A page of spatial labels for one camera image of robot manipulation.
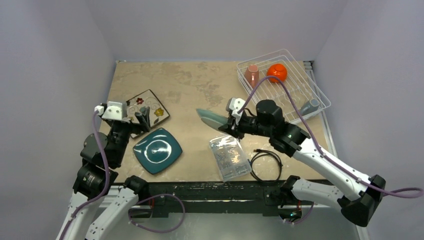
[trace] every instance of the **clear plastic package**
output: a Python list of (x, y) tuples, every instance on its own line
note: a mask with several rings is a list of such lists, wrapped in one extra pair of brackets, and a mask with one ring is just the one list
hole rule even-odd
[(209, 147), (215, 156), (219, 173), (224, 182), (252, 171), (249, 160), (239, 141), (230, 135), (212, 139)]

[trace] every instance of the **teal plate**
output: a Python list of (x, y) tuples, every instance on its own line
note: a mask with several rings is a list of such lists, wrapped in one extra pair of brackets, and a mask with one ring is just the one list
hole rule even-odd
[(139, 141), (132, 151), (150, 174), (162, 172), (183, 153), (183, 149), (174, 136), (164, 128), (151, 132)]

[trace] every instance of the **beige countertop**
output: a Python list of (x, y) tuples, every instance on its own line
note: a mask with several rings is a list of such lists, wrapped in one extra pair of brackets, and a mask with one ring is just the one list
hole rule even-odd
[[(216, 160), (209, 149), (209, 141), (221, 133), (206, 126), (198, 117), (196, 108), (226, 116), (228, 99), (247, 98), (247, 93), (238, 81), (236, 65), (236, 62), (118, 62), (108, 100), (125, 102), (151, 89), (170, 114), (170, 118), (158, 127), (165, 128), (176, 138), (183, 153), (169, 168), (152, 175), (145, 171), (133, 153), (133, 146), (143, 136), (130, 139), (122, 166), (115, 170), (119, 173), (116, 182), (123, 182), (132, 175), (148, 182), (221, 181)], [(252, 102), (248, 107), (255, 109)], [(320, 116), (314, 116), (307, 122), (319, 144), (326, 148), (325, 130)], [(100, 131), (107, 134), (109, 126), (102, 122)], [(253, 155), (253, 149), (275, 152), (265, 137), (246, 135), (241, 145), (249, 157)], [(305, 179), (323, 179), (309, 166), (284, 154), (278, 155), (283, 164), (280, 179), (286, 179), (290, 175)], [(278, 176), (277, 164), (270, 157), (256, 160), (253, 168), (264, 180)], [(254, 179), (248, 174), (235, 180)]]

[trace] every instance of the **black cable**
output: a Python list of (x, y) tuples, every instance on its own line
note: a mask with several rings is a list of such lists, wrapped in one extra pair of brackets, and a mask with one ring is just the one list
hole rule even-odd
[[(283, 164), (281, 162), (281, 158), (273, 151), (268, 151), (268, 150), (262, 150), (262, 149), (255, 149), (253, 150), (256, 154), (252, 157), (252, 159), (249, 161), (250, 162), (250, 166), (252, 167), (252, 172), (250, 173), (252, 175), (252, 177), (254, 179), (256, 179), (258, 182), (265, 184), (265, 185), (272, 185), (275, 184), (276, 182), (278, 182), (280, 180), (281, 177), (281, 173), (283, 171)], [(271, 156), (273, 159), (275, 159), (275, 161), (278, 164), (278, 177), (275, 180), (262, 180), (260, 179), (255, 171), (253, 171), (253, 163), (256, 159), (260, 158), (260, 157), (265, 157), (265, 156)]]
[(252, 117), (256, 117), (249, 108), (245, 107), (244, 110), (247, 110)]

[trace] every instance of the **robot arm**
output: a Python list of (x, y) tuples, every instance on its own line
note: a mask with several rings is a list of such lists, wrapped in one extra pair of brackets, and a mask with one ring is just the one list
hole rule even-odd
[(149, 197), (148, 183), (137, 176), (127, 178), (123, 186), (102, 214), (94, 222), (88, 223), (88, 231), (84, 233), (86, 240), (103, 240), (132, 206)]
[[(96, 142), (94, 134), (89, 135), (84, 141), (84, 148), (80, 153), (82, 157), (82, 167), (76, 174), (76, 180), (73, 184), (73, 194), (69, 203), (68, 213), (66, 219), (62, 225), (62, 228), (57, 236), (57, 240), (79, 240), (86, 237), (87, 231), (93, 226), (93, 217), (98, 210), (98, 207), (102, 203), (105, 196), (93, 201), (94, 198), (103, 192), (106, 187), (108, 191), (118, 176), (118, 173), (111, 170), (121, 166), (125, 149), (130, 139), (130, 134), (140, 134), (141, 132), (150, 131), (149, 124), (149, 109), (144, 112), (136, 113), (135, 117), (140, 124), (135, 124), (127, 117), (127, 104), (124, 102), (109, 101), (108, 103), (101, 104), (95, 107), (95, 111), (110, 126), (110, 131), (107, 135), (99, 132), (99, 140), (103, 147), (104, 153), (107, 156), (108, 167), (105, 167), (103, 158), (100, 154), (98, 143)], [(109, 172), (109, 184), (106, 184), (105, 171)], [(128, 189), (123, 189), (121, 194), (134, 194), (134, 190), (128, 193)], [(93, 201), (92, 203), (82, 207), (77, 214), (72, 217), (76, 208), (86, 204), (87, 201)], [(114, 217), (106, 217), (106, 215), (122, 214), (128, 202), (137, 202), (138, 198), (134, 198), (132, 201), (118, 202), (117, 209), (109, 209), (102, 214), (102, 218), (98, 218), (95, 222), (94, 228), (98, 226), (109, 226), (115, 223)], [(101, 237), (104, 231), (95, 231), (90, 228), (93, 236)]]
[[(262, 100), (256, 105), (257, 116), (240, 112), (245, 101), (241, 98), (229, 100), (226, 110), (229, 117), (219, 131), (242, 139), (245, 134), (269, 138), (269, 143), (277, 151), (293, 157), (310, 166), (334, 186), (309, 182), (297, 176), (290, 176), (281, 187), (286, 198), (307, 200), (341, 209), (341, 213), (352, 223), (367, 226), (374, 211), (380, 204), (383, 194), (359, 182), (333, 163), (327, 161), (317, 150), (310, 135), (300, 127), (288, 123), (282, 109), (273, 100)], [(319, 146), (325, 155), (336, 164), (347, 169), (368, 184), (384, 189), (386, 181), (375, 175), (370, 177), (345, 164)]]

